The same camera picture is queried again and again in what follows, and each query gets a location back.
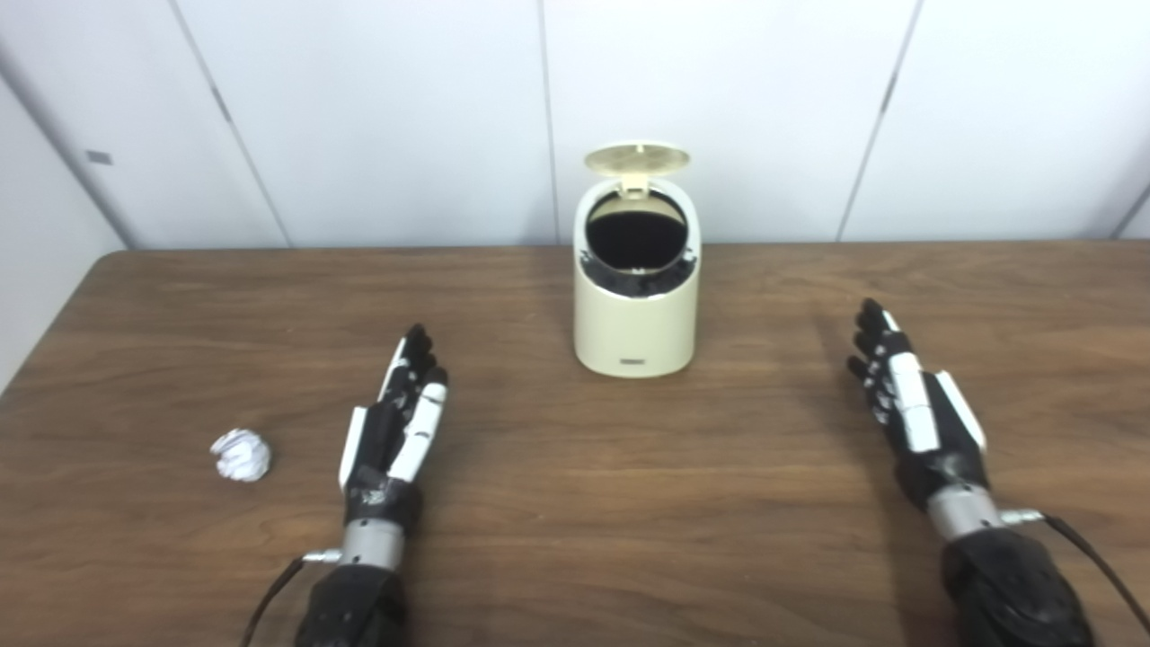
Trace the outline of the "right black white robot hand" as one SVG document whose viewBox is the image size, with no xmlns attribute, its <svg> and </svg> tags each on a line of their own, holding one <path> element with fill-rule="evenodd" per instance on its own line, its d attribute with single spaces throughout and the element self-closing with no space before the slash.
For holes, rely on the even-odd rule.
<svg viewBox="0 0 1150 647">
<path fill-rule="evenodd" d="M 986 433 L 969 402 L 945 371 L 925 371 L 891 311 L 866 298 L 854 316 L 850 373 L 894 450 L 894 475 L 908 502 L 927 508 L 948 488 L 990 488 Z"/>
</svg>

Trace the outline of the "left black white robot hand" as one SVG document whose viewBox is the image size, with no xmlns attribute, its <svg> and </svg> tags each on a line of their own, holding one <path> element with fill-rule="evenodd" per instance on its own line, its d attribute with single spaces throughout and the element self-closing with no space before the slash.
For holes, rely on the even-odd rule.
<svg viewBox="0 0 1150 647">
<path fill-rule="evenodd" d="M 411 534 L 423 511 L 417 475 L 447 408 L 448 373 L 416 323 L 394 348 L 379 393 L 356 406 L 342 450 L 345 524 L 384 521 Z"/>
</svg>

